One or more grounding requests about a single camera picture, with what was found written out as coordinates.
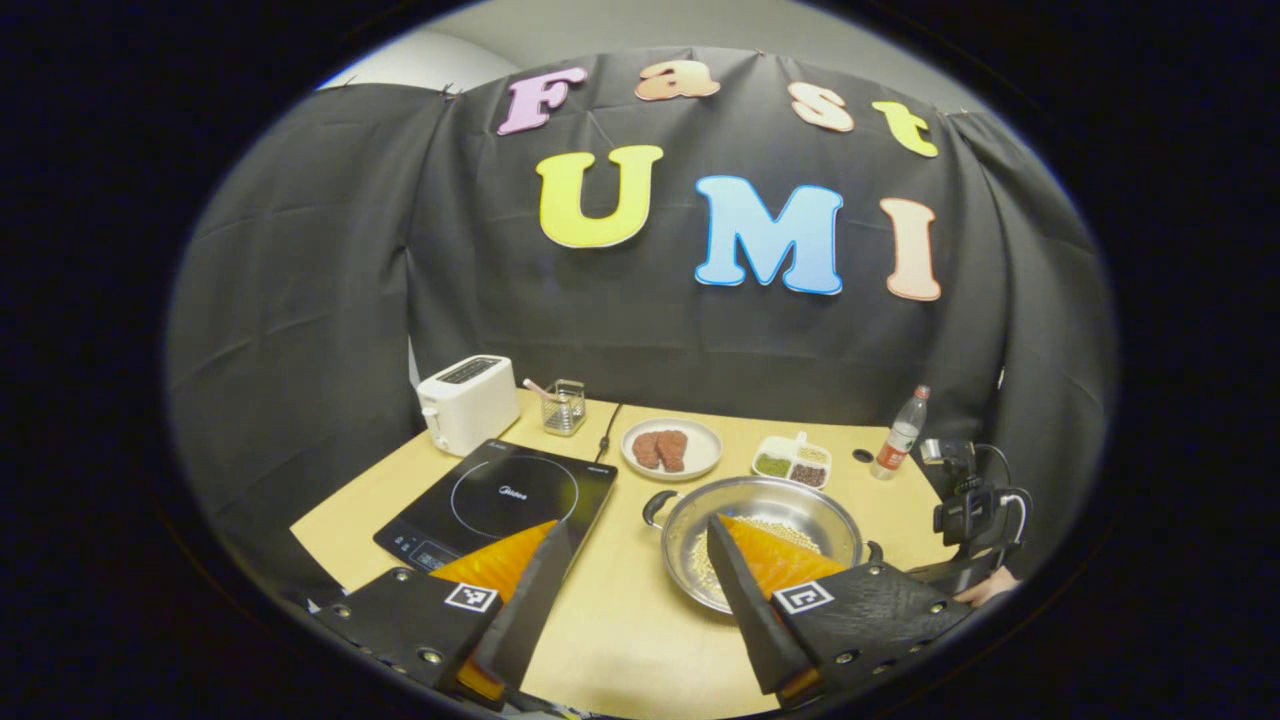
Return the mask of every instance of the yellow letter u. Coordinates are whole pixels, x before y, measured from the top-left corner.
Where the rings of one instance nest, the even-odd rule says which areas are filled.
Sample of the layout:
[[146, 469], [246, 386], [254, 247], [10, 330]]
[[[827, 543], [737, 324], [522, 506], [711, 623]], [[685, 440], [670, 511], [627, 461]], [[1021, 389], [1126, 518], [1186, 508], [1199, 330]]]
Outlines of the yellow letter u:
[[628, 145], [609, 152], [621, 178], [618, 208], [607, 218], [582, 215], [582, 172], [595, 164], [595, 155], [566, 152], [538, 163], [538, 174], [543, 176], [543, 232], [564, 247], [608, 247], [640, 232], [649, 219], [649, 186], [659, 158], [662, 147], [655, 145]]

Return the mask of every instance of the person's hand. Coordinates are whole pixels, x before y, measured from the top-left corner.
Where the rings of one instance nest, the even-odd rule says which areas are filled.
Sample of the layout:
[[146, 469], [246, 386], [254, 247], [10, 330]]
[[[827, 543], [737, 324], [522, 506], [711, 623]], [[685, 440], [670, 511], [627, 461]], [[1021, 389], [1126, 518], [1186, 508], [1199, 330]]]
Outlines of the person's hand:
[[956, 596], [957, 602], [968, 602], [974, 607], [982, 607], [984, 602], [1005, 591], [1012, 589], [1018, 580], [1009, 569], [1001, 565], [989, 578]]

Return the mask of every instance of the cooktop burner circle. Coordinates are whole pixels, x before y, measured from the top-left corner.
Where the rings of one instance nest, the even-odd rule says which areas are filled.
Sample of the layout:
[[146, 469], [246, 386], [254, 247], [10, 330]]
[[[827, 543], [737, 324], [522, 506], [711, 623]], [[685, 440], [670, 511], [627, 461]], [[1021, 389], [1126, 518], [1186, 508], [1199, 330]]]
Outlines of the cooktop burner circle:
[[502, 539], [548, 520], [568, 519], [580, 496], [573, 473], [559, 462], [511, 455], [463, 473], [449, 492], [449, 507], [466, 529]]

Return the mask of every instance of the meat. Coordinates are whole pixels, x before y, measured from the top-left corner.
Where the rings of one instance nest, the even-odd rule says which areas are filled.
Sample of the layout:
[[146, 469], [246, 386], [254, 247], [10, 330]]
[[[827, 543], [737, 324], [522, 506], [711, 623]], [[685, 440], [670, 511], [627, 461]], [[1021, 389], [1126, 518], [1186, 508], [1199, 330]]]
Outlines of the meat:
[[635, 442], [631, 443], [631, 454], [636, 456], [636, 462], [650, 470], [658, 469], [659, 434], [662, 433], [640, 433]]
[[680, 430], [658, 433], [658, 457], [662, 460], [662, 469], [668, 473], [684, 471], [685, 448], [687, 447], [689, 436]]

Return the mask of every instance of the foam letter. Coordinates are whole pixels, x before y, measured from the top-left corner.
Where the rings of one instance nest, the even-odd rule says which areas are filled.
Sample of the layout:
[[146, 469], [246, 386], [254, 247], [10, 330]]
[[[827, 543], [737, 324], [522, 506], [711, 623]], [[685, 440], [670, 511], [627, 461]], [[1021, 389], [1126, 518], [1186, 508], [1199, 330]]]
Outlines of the foam letter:
[[933, 210], [919, 202], [886, 197], [881, 210], [893, 220], [893, 274], [888, 291], [908, 300], [937, 300], [942, 287], [933, 279], [933, 255], [929, 252], [929, 223]]
[[800, 186], [778, 218], [769, 217], [751, 183], [732, 176], [710, 176], [695, 183], [710, 204], [707, 261], [694, 270], [703, 284], [741, 284], [746, 272], [737, 265], [736, 249], [751, 264], [760, 284], [769, 284], [792, 247], [791, 269], [782, 284], [815, 295], [836, 295], [844, 283], [836, 274], [836, 210], [840, 193], [824, 187]]
[[511, 110], [507, 111], [507, 120], [498, 126], [498, 135], [511, 135], [541, 127], [550, 118], [543, 111], [543, 102], [547, 102], [547, 106], [553, 110], [559, 108], [568, 97], [567, 82], [582, 82], [584, 79], [586, 79], [586, 70], [570, 68], [511, 83], [508, 88], [511, 91]]
[[902, 147], [925, 158], [938, 156], [937, 146], [932, 142], [925, 142], [920, 137], [922, 129], [929, 129], [929, 124], [924, 122], [924, 118], [916, 118], [901, 102], [872, 102], [872, 108], [884, 113], [884, 119], [888, 120], [888, 131], [893, 133], [893, 140], [902, 143]]
[[792, 82], [787, 86], [787, 92], [796, 99], [791, 104], [791, 109], [804, 122], [836, 132], [854, 129], [854, 118], [841, 110], [845, 106], [845, 100], [826, 87], [808, 82]]
[[645, 78], [636, 86], [640, 100], [669, 100], [677, 95], [703, 97], [719, 90], [712, 70], [696, 60], [668, 60], [640, 70]]
[[621, 177], [618, 208], [608, 218], [582, 217], [582, 172], [595, 163], [595, 155], [566, 152], [538, 163], [538, 174], [543, 176], [543, 232], [564, 247], [608, 247], [640, 232], [649, 219], [652, 170], [659, 158], [662, 147], [655, 145], [628, 145], [609, 152]]

